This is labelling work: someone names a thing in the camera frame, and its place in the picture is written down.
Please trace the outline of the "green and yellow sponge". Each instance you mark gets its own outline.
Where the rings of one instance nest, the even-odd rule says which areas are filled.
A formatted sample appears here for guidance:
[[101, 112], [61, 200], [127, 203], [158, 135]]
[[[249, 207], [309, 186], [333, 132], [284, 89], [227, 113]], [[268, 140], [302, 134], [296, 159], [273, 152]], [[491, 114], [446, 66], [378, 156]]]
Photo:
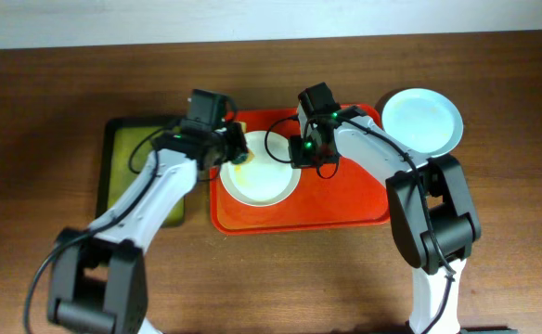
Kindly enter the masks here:
[[248, 149], [246, 141], [247, 124], [245, 122], [237, 122], [239, 128], [239, 148], [236, 157], [231, 161], [235, 165], [248, 163], [253, 160], [254, 154]]

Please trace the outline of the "cream white plate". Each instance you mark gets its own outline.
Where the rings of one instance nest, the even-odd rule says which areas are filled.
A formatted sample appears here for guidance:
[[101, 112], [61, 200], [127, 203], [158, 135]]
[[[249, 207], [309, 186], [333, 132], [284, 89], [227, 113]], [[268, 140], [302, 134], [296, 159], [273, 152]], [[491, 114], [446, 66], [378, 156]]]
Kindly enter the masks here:
[[278, 162], [267, 153], [286, 161], [289, 141], [282, 135], [253, 131], [245, 135], [251, 156], [241, 164], [225, 163], [220, 179], [226, 192], [238, 202], [265, 207], [276, 205], [291, 195], [300, 182], [301, 171]]

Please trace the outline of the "light blue plate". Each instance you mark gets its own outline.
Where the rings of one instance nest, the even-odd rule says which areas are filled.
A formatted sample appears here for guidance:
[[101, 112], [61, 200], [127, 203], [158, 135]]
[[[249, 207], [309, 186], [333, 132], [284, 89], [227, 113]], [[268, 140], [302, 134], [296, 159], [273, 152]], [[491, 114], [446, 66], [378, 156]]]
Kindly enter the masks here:
[[389, 97], [381, 110], [384, 131], [403, 145], [432, 157], [460, 142], [464, 124], [457, 106], [426, 88], [408, 88]]

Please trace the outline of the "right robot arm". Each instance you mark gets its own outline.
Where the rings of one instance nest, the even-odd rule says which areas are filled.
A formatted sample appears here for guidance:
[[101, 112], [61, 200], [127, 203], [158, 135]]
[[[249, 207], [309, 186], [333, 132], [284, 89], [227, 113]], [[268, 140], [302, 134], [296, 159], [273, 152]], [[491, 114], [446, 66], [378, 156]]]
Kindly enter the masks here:
[[460, 276], [482, 234], [459, 161], [419, 153], [384, 132], [360, 107], [299, 104], [290, 140], [296, 168], [353, 161], [386, 189], [394, 244], [412, 268], [412, 333], [459, 333]]

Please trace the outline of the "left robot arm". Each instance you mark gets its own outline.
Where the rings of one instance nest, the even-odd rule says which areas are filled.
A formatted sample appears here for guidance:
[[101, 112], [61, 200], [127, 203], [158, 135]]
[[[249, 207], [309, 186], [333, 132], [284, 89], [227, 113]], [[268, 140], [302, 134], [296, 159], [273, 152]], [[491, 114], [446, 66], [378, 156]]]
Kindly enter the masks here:
[[246, 159], [238, 122], [217, 130], [183, 127], [149, 140], [143, 170], [85, 230], [66, 228], [51, 256], [47, 319], [73, 333], [154, 333], [147, 318], [145, 255], [170, 211], [201, 171]]

